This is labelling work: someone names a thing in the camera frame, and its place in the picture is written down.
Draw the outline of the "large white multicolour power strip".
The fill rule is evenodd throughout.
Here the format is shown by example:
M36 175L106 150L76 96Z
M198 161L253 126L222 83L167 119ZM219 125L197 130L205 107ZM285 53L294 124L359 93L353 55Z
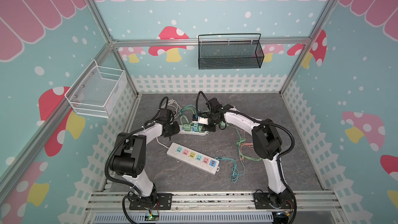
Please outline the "large white multicolour power strip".
M172 143L166 154L212 175L219 171L219 160L177 143Z

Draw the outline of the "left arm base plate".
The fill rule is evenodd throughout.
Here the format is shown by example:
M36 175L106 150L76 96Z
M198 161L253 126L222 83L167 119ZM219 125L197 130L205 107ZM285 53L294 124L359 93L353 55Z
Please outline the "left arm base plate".
M157 194L156 196L134 198L129 203L129 210L170 210L173 194Z

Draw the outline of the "black mesh wall basket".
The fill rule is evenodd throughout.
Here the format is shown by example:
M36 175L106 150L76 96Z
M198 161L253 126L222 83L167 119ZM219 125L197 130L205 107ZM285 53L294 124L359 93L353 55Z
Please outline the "black mesh wall basket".
M211 69L261 68L261 34L202 34L198 36L198 67Z

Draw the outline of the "teal charger plug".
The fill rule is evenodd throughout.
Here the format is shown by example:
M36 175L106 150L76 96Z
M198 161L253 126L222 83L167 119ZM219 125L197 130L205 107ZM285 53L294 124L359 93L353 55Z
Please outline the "teal charger plug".
M195 124L193 125L193 131L194 131L194 132L199 132L199 124L198 124L198 123L195 123Z

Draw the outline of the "aluminium front rail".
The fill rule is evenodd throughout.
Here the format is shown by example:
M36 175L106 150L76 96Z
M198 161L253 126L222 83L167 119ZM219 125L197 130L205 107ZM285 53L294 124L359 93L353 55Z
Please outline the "aluminium front rail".
M294 224L346 224L334 192L296 191L296 202L280 209L265 203L262 191L169 192L151 210L127 208L137 224L272 223L285 217Z

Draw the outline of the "white mesh wall basket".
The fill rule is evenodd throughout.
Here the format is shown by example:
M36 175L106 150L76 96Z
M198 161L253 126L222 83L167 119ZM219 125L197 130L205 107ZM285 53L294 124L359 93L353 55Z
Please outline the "white mesh wall basket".
M126 85L124 70L99 66L93 60L65 98L78 115L109 118Z

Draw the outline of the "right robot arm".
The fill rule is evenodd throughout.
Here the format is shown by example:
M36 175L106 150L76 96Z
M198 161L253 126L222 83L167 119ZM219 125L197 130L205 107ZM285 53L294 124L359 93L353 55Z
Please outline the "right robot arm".
M292 133L270 119L260 120L239 112L231 105L221 105L214 97L206 101L209 113L199 114L200 118L207 120L206 127L215 131L217 124L225 122L235 125L252 136L255 153L262 159L268 178L268 202L272 208L282 208L289 204L296 208L296 199L293 191L288 186L282 169L281 157L291 152L295 140ZM291 140L290 147L282 151L282 139L278 129L287 133Z

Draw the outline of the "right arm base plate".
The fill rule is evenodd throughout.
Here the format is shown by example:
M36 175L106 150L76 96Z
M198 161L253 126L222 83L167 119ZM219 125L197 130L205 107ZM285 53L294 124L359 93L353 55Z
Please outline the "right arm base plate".
M295 197L288 191L284 191L280 194L255 192L253 193L253 197L256 209L292 210L294 207Z

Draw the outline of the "green charger plug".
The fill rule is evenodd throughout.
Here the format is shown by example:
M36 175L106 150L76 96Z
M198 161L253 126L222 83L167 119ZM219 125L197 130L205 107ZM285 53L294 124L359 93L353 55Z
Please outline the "green charger plug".
M219 129L224 130L228 125L224 121L222 121L218 124L218 126Z
M183 129L186 132L190 132L192 130L191 124L184 124Z

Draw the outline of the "small white blue power strip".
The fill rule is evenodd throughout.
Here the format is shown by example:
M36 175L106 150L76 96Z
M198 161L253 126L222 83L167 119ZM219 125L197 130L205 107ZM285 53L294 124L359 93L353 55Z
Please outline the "small white blue power strip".
M179 134L184 134L184 135L198 135L198 136L205 136L205 135L208 135L208 134L209 134L208 131L203 131L202 129L200 129L200 127L199 127L199 132L194 132L194 131L193 131L193 125L191 125L192 130L191 130L190 132L186 132L186 131L184 131L184 129L183 129L183 125L184 125L184 124L180 124L180 125L179 125L179 128L180 128Z

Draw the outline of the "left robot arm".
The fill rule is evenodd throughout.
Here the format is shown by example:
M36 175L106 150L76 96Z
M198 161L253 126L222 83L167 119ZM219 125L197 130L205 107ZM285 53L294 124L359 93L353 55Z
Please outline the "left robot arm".
M125 198L145 209L153 209L159 201L156 186L144 170L147 143L161 136L170 139L179 133L178 122L174 120L173 111L167 107L168 103L169 98L165 96L154 117L135 131L119 133L105 162L106 179L129 186L133 192Z

